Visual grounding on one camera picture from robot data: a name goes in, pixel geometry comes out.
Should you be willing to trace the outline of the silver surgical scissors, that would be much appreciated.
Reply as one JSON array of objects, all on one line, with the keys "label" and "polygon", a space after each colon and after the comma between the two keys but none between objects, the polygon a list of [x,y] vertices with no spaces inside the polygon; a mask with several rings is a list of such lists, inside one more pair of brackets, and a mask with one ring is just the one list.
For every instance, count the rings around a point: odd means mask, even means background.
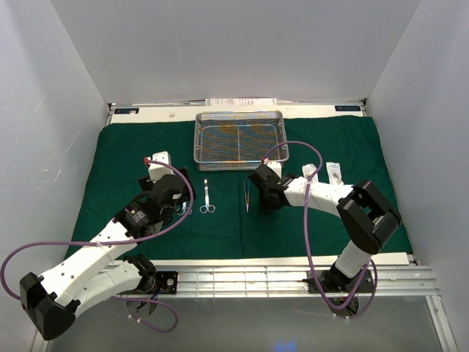
[{"label": "silver surgical scissors", "polygon": [[177,211],[179,216],[183,216],[185,214],[191,215],[192,210],[189,208],[189,201],[183,202]]},{"label": "silver surgical scissors", "polygon": [[210,203],[210,193],[209,193],[209,185],[208,180],[204,179],[204,204],[199,208],[200,213],[214,213],[216,210],[216,206]]}]

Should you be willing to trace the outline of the silver tweezers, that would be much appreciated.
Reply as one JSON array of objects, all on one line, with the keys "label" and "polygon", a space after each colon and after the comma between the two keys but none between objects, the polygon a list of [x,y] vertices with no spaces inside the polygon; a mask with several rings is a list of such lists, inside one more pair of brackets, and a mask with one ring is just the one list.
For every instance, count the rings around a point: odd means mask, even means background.
[{"label": "silver tweezers", "polygon": [[243,181],[243,193],[245,198],[245,209],[246,213],[248,213],[250,206],[250,183],[248,181]]}]

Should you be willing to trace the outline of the clear pouch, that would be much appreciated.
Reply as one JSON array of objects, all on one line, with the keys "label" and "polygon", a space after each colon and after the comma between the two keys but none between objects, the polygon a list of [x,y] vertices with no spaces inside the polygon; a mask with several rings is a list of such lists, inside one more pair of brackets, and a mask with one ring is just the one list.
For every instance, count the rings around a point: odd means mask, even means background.
[{"label": "clear pouch", "polygon": [[319,181],[317,167],[314,164],[303,165],[302,172],[305,179],[308,180],[311,177],[311,182],[316,183]]},{"label": "clear pouch", "polygon": [[333,186],[343,186],[344,181],[342,180],[341,175],[341,166],[340,163],[336,162],[327,162],[326,170],[328,173],[329,183]]}]

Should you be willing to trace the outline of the dark green surgical drape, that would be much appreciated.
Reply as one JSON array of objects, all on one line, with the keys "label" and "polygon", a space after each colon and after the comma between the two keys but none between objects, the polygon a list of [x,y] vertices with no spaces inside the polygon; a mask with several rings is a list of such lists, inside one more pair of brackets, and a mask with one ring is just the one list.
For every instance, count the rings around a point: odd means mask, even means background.
[{"label": "dark green surgical drape", "polygon": [[[342,179],[355,185],[372,181],[391,202],[396,197],[371,117],[300,118],[286,121],[290,157],[286,173],[323,159],[340,163]],[[259,207],[247,172],[202,172],[193,159],[193,122],[115,123],[99,134],[97,149],[74,241],[89,241],[140,192],[147,174],[144,158],[166,151],[176,167],[186,167],[196,192],[191,215],[177,228],[135,249],[152,260],[209,260],[338,255],[349,241],[341,219],[317,210],[285,207],[268,213]],[[202,214],[204,179],[214,213]],[[246,213],[243,181],[250,183]]]}]

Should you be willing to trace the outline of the metal wire mesh tray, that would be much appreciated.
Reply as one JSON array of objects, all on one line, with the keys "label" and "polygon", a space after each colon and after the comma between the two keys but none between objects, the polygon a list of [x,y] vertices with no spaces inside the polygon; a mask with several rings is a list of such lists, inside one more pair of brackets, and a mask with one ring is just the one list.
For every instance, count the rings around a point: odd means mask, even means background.
[{"label": "metal wire mesh tray", "polygon": [[193,159],[199,170],[256,169],[267,156],[284,163],[289,158],[280,111],[208,111],[196,115]]}]

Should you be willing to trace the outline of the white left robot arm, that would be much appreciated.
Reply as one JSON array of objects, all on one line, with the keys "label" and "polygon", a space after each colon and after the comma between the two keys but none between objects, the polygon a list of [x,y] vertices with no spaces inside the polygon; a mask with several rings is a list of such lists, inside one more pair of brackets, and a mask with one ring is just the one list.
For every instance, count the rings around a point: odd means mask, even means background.
[{"label": "white left robot arm", "polygon": [[139,181],[141,193],[90,242],[42,274],[21,279],[21,306],[44,340],[59,337],[80,314],[117,294],[175,293],[175,274],[160,274],[143,255],[128,252],[170,224],[192,188],[186,170],[173,168],[166,151],[145,163],[149,175]]}]

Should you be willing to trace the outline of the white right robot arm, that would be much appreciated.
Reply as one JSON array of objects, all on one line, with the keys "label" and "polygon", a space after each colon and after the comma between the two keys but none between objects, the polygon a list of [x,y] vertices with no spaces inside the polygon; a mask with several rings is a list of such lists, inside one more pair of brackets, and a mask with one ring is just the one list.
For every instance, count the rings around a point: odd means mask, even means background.
[{"label": "white right robot arm", "polygon": [[265,164],[248,179],[259,191],[263,210],[308,205],[341,219],[350,240],[329,270],[329,280],[340,291],[348,291],[357,283],[362,267],[402,225],[397,207],[370,180],[336,186],[293,174],[279,177]]}]

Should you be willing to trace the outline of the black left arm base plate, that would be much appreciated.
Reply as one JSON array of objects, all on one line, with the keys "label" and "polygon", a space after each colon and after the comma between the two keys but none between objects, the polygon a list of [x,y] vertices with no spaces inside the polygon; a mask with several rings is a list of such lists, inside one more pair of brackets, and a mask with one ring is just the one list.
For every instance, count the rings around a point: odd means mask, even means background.
[{"label": "black left arm base plate", "polygon": [[177,293],[179,273],[158,271],[155,276],[155,293],[173,295]]}]

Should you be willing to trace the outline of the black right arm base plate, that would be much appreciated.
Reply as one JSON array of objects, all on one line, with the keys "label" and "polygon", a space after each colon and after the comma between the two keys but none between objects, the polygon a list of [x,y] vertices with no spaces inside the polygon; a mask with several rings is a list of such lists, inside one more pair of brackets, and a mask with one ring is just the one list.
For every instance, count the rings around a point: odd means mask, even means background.
[{"label": "black right arm base plate", "polygon": [[[314,281],[312,272],[308,271],[306,275],[307,277],[302,279],[302,282],[307,284],[308,292],[318,293],[319,289],[316,282]],[[361,274],[358,273],[353,278],[347,278],[339,271],[330,272],[330,270],[323,270],[317,272],[319,283],[321,284],[325,293],[350,293],[357,284],[360,275]],[[372,273],[369,269],[366,269],[356,292],[371,293],[373,287],[374,281],[372,278]]]}]

